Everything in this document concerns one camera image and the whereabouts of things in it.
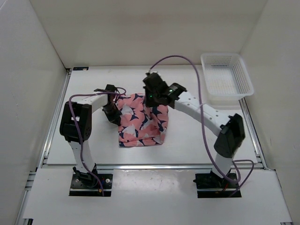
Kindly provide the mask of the pink shark print shorts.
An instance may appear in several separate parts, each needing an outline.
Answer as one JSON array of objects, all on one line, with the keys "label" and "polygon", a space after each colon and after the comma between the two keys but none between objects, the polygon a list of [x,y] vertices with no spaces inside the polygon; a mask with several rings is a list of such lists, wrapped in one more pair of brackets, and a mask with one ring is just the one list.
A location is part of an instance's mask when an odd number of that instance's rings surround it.
[{"label": "pink shark print shorts", "polygon": [[135,93],[120,97],[117,107],[121,112],[118,127],[120,147],[143,147],[164,143],[169,122],[167,106],[147,107],[145,96]]}]

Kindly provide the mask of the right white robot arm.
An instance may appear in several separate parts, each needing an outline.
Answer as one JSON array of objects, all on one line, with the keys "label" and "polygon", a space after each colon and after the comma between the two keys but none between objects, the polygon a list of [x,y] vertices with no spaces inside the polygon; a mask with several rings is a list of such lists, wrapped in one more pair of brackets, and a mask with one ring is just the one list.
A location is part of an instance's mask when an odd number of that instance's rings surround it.
[{"label": "right white robot arm", "polygon": [[199,99],[180,84],[168,86],[158,73],[147,72],[143,83],[147,107],[169,106],[200,122],[203,128],[208,128],[217,137],[214,144],[216,157],[213,158],[209,150],[207,153],[213,163],[210,181],[215,187],[222,187],[229,180],[227,175],[233,158],[245,139],[243,118],[237,113],[224,114],[200,103]]}]

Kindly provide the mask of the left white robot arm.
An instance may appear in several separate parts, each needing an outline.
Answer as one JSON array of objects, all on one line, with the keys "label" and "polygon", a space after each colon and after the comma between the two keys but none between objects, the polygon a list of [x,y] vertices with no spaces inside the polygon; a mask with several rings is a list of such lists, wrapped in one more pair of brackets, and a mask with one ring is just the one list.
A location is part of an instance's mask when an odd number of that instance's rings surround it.
[{"label": "left white robot arm", "polygon": [[105,89],[95,89],[91,94],[74,94],[63,108],[60,135],[73,151],[76,161],[74,173],[89,188],[98,183],[97,167],[88,142],[92,132],[92,115],[102,109],[108,121],[119,126],[121,112],[116,106],[122,95],[119,90],[119,87],[108,84]]}]

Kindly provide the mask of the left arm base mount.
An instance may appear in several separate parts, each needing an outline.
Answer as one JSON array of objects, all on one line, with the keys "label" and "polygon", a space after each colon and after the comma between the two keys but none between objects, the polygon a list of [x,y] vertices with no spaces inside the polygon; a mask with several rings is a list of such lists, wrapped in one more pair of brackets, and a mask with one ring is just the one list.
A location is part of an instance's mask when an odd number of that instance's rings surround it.
[{"label": "left arm base mount", "polygon": [[113,174],[98,173],[96,169],[92,172],[98,177],[101,185],[90,173],[80,172],[73,167],[69,196],[111,197]]}]

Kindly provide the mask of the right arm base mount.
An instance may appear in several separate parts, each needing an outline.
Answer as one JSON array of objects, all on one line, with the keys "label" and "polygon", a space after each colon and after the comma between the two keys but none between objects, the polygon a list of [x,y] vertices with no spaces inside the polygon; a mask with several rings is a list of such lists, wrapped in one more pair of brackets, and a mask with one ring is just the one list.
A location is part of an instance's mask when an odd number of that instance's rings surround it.
[{"label": "right arm base mount", "polygon": [[196,184],[197,198],[241,198],[238,183],[230,183],[213,172],[196,173],[193,182]]}]

